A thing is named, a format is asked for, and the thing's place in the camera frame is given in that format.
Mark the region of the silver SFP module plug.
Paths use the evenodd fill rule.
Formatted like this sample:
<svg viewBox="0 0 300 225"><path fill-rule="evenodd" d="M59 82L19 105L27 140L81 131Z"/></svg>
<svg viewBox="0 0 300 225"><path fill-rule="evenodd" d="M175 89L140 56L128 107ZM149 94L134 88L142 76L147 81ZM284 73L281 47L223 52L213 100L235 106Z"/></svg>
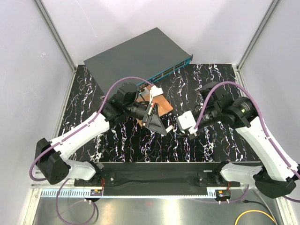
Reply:
<svg viewBox="0 0 300 225"><path fill-rule="evenodd" d="M170 125L170 126L166 129L166 132L170 132L173 128L174 128L174 126L173 126L173 125Z"/></svg>

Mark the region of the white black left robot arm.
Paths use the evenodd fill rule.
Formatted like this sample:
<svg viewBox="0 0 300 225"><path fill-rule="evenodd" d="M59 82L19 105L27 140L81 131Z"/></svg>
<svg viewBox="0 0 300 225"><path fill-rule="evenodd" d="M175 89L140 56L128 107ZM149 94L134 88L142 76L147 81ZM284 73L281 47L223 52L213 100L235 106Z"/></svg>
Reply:
<svg viewBox="0 0 300 225"><path fill-rule="evenodd" d="M141 121L142 126L161 135L167 135L153 98L163 94L161 88L151 85L148 102L138 102L138 88L126 82L116 94L106 96L100 109L87 120L50 141L45 138L36 145L34 165L44 175L44 180L55 185L65 179L84 180L92 186L103 181L103 166L92 161L73 161L70 156L94 137L107 132L126 117Z"/></svg>

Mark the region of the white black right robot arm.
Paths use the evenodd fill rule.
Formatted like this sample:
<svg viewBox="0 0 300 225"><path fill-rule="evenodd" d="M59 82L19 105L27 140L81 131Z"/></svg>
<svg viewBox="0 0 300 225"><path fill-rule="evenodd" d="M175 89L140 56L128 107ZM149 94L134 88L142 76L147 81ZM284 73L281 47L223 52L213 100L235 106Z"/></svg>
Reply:
<svg viewBox="0 0 300 225"><path fill-rule="evenodd" d="M176 118L183 136L196 138L200 129L221 122L241 135L259 157L261 166L221 162L208 174L216 186L238 182L254 186L269 198L283 197L296 188L300 165L276 141L250 94L235 82L211 82L201 88L205 97L199 113L186 111Z"/></svg>

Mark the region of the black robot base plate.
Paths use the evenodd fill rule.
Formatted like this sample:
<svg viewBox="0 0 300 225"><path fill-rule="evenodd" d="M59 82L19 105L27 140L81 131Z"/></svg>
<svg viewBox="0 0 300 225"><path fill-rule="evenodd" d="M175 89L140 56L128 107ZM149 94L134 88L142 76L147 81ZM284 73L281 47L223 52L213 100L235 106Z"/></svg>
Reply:
<svg viewBox="0 0 300 225"><path fill-rule="evenodd" d="M191 163L109 163L104 162L96 181L84 181L83 176L71 172L68 178L74 179L77 187L100 186L112 191L136 192L137 190L158 190L161 192L192 192L199 188L214 188L215 184L203 185L209 172L222 166L220 162Z"/></svg>

